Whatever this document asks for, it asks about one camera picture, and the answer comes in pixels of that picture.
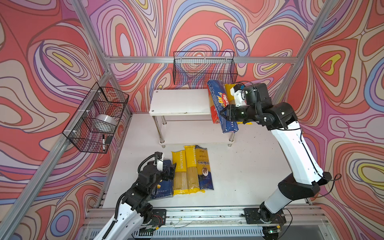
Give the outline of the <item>red spaghetti bag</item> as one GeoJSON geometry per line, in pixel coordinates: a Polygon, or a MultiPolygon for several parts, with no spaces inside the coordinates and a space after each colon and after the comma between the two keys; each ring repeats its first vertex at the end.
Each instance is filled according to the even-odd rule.
{"type": "Polygon", "coordinates": [[[219,124],[220,120],[219,120],[218,113],[217,113],[217,110],[216,110],[216,107],[214,105],[214,102],[213,102],[213,99],[212,99],[212,95],[211,95],[210,92],[209,92],[209,104],[210,104],[210,111],[211,111],[212,121],[213,121],[214,124],[219,124]]]}

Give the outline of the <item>blue Barilla spaghetti box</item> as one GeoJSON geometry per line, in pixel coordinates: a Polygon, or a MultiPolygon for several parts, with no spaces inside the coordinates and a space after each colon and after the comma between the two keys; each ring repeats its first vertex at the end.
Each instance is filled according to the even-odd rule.
{"type": "Polygon", "coordinates": [[[208,91],[212,95],[214,105],[216,107],[218,117],[220,120],[220,126],[222,133],[235,133],[239,130],[238,124],[236,122],[227,121],[222,115],[221,112],[223,109],[230,104],[226,89],[224,84],[218,80],[209,80],[207,82],[208,91]]]}

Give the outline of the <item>yellow pastatime bag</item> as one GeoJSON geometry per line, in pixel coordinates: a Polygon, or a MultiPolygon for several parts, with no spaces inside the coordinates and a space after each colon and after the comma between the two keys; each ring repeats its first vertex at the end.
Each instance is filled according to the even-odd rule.
{"type": "Polygon", "coordinates": [[[200,189],[199,175],[197,168],[196,146],[185,146],[186,163],[187,163],[187,183],[190,194],[204,192],[200,189]]]}
{"type": "MultiPolygon", "coordinates": [[[[225,85],[225,89],[226,89],[226,92],[227,92],[227,95],[228,95],[228,100],[230,102],[230,105],[234,105],[235,104],[234,97],[231,95],[231,92],[230,92],[231,88],[234,85],[236,85],[236,84],[225,85]]],[[[246,87],[245,85],[243,85],[243,86],[244,86],[243,94],[244,94],[245,102],[246,102],[245,105],[249,106],[248,111],[247,111],[249,119],[247,121],[242,122],[243,124],[246,125],[246,124],[250,124],[253,121],[253,119],[251,118],[251,115],[250,115],[251,112],[249,112],[249,110],[251,110],[250,106],[252,104],[254,104],[255,100],[254,100],[254,97],[253,97],[253,93],[254,93],[253,89],[251,87],[246,87]]]]}
{"type": "Polygon", "coordinates": [[[189,194],[188,180],[187,180],[187,161],[185,150],[172,152],[173,164],[175,167],[174,177],[174,196],[189,194]]]}

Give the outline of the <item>blue Ankara spaghetti bag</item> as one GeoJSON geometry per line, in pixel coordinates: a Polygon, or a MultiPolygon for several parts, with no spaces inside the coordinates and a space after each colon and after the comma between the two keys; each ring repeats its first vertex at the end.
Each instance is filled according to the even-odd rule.
{"type": "Polygon", "coordinates": [[[195,147],[197,173],[200,190],[214,190],[208,150],[200,146],[195,147]]]}

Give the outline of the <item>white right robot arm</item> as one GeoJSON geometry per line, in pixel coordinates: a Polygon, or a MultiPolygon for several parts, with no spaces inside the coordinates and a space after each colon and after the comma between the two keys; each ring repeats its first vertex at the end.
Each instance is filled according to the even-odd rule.
{"type": "Polygon", "coordinates": [[[231,122],[255,122],[266,127],[278,141],[292,171],[260,205],[259,216],[269,222],[289,203],[317,195],[320,187],[333,178],[316,162],[293,107],[285,102],[273,104],[266,84],[236,84],[230,93],[235,104],[226,106],[220,115],[231,122]]]}

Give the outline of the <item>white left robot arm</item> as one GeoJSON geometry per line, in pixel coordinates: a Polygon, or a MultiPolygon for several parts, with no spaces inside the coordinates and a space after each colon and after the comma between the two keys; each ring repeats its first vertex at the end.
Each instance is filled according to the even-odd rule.
{"type": "Polygon", "coordinates": [[[173,180],[177,164],[164,162],[163,153],[155,152],[138,166],[138,177],[120,195],[114,215],[95,237],[96,240],[127,240],[145,226],[144,232],[154,232],[166,223],[166,211],[154,211],[151,197],[161,182],[173,180]]]}

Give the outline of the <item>white two-tier shelf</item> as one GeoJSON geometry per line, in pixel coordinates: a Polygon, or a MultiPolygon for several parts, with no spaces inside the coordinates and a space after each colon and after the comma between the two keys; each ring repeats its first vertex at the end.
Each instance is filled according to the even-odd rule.
{"type": "Polygon", "coordinates": [[[200,90],[156,90],[149,110],[162,148],[170,145],[223,144],[231,147],[234,133],[222,133],[211,119],[209,93],[200,90]]]}

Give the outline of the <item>blue Barilla rigatoni box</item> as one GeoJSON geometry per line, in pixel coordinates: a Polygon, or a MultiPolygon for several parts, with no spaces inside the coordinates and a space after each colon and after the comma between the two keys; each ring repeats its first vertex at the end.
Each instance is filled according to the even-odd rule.
{"type": "MultiPolygon", "coordinates": [[[[167,167],[174,166],[174,177],[175,177],[175,167],[176,166],[173,165],[172,161],[171,160],[164,160],[164,164],[165,164],[164,170],[167,167]]],[[[173,183],[173,181],[174,180],[169,180],[169,181],[164,181],[164,182],[161,181],[160,184],[157,185],[157,187],[154,188],[154,190],[152,190],[151,200],[172,197],[173,193],[174,193],[174,190],[173,190],[174,183],[173,183]]]]}

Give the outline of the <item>silver tape roll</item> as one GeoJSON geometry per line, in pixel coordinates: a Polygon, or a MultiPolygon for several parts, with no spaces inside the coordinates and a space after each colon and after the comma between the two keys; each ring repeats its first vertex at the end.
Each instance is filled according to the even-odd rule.
{"type": "Polygon", "coordinates": [[[114,117],[111,117],[109,115],[105,115],[105,114],[99,114],[96,116],[96,119],[97,120],[100,120],[102,122],[105,122],[105,123],[108,123],[108,124],[111,124],[111,125],[114,125],[116,126],[118,124],[117,120],[114,118],[114,117]]]}

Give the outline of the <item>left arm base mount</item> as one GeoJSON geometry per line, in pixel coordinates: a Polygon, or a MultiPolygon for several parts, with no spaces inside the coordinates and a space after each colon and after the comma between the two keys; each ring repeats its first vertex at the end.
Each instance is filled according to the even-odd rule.
{"type": "Polygon", "coordinates": [[[147,228],[156,228],[165,225],[167,210],[166,209],[154,209],[151,217],[144,221],[143,226],[147,228]]]}

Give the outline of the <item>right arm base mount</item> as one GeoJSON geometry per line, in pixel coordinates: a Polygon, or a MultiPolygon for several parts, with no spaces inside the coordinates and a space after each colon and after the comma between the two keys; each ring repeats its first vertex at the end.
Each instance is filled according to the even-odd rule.
{"type": "Polygon", "coordinates": [[[267,225],[284,225],[287,223],[283,210],[275,214],[270,213],[267,209],[262,208],[245,208],[241,214],[246,219],[247,224],[267,224],[267,225]]]}

